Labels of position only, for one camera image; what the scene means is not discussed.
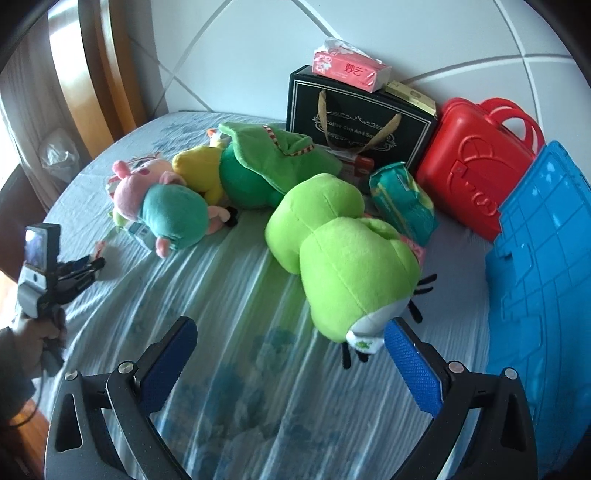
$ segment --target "blue plastic crate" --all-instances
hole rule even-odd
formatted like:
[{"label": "blue plastic crate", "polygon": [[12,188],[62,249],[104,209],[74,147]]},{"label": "blue plastic crate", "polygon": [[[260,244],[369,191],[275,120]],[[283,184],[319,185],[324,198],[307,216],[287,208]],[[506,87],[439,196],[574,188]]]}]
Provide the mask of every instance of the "blue plastic crate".
[{"label": "blue plastic crate", "polygon": [[486,257],[487,371],[519,372],[543,476],[564,465],[591,422],[591,189],[554,141],[500,211]]}]

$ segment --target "bed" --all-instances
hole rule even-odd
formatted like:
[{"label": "bed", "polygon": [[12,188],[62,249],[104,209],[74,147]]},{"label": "bed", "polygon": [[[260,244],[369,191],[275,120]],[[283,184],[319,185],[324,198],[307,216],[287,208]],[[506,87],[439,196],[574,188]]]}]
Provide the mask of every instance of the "bed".
[{"label": "bed", "polygon": [[[112,371],[137,359],[179,316],[189,316],[199,329],[197,348],[153,422],[193,478],[387,479],[430,416],[418,409],[385,351],[343,370],[340,346],[312,325],[299,278],[266,247],[270,212],[244,212],[233,230],[165,261],[118,232],[108,216],[104,186],[115,160],[155,152],[171,158],[205,142],[205,130],[222,121],[265,120],[163,116],[108,148],[67,188],[47,216],[62,225],[62,258],[81,257],[101,239],[108,247],[100,281],[67,308],[65,370]],[[484,371],[489,244],[445,216],[438,220],[424,273],[439,279],[434,292],[417,300],[425,319],[413,328],[444,359]],[[48,418],[60,381],[46,383],[40,409]],[[138,475],[121,435],[113,434],[128,472]]]}]

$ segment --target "camera screen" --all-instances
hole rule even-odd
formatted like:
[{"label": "camera screen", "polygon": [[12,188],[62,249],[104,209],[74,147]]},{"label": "camera screen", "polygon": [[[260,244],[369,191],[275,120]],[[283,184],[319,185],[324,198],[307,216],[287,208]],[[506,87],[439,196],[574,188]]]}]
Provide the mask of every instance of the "camera screen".
[{"label": "camera screen", "polygon": [[25,263],[41,272],[47,268],[46,243],[46,233],[43,231],[27,230],[25,233]]}]

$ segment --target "gift box rope handle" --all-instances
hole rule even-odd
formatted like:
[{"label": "gift box rope handle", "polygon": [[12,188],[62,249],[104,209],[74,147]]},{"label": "gift box rope handle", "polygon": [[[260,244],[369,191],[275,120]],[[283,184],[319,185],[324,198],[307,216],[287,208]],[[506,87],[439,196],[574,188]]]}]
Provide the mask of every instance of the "gift box rope handle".
[{"label": "gift box rope handle", "polygon": [[400,125],[400,120],[402,120],[402,115],[397,113],[392,117],[392,119],[382,127],[382,129],[376,133],[363,147],[359,148],[340,148],[335,146],[329,138],[329,129],[328,129],[328,120],[326,118],[326,90],[321,90],[318,94],[318,118],[320,120],[320,126],[322,127],[322,131],[324,133],[324,137],[326,138],[326,144],[333,150],[346,150],[352,152],[354,154],[359,154],[364,152],[365,150],[370,150],[376,145],[379,145],[381,142],[386,140],[388,135],[393,134],[398,126]]}]

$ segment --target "suitcase handle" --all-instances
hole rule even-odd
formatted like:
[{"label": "suitcase handle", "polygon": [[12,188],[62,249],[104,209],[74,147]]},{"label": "suitcase handle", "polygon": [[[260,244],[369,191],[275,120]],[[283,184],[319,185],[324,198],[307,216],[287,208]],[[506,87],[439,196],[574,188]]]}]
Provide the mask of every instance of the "suitcase handle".
[{"label": "suitcase handle", "polygon": [[[540,129],[538,123],[525,113],[519,105],[504,98],[490,98],[480,104],[480,107],[488,113],[487,117],[494,122],[502,124],[510,118],[520,118],[525,124],[525,138],[518,140],[528,150],[534,154],[538,154],[545,144],[544,134]],[[536,149],[534,150],[534,133],[537,140]]]},{"label": "suitcase handle", "polygon": [[[523,111],[523,109],[515,102],[512,102],[506,98],[498,97],[485,100],[480,104],[480,107],[488,113],[492,113],[499,108],[514,108],[516,110]],[[528,150],[532,150],[532,146],[534,145],[534,131],[532,128],[527,128],[527,125],[525,126],[525,138],[523,139],[523,143],[529,145],[527,147]]]}]

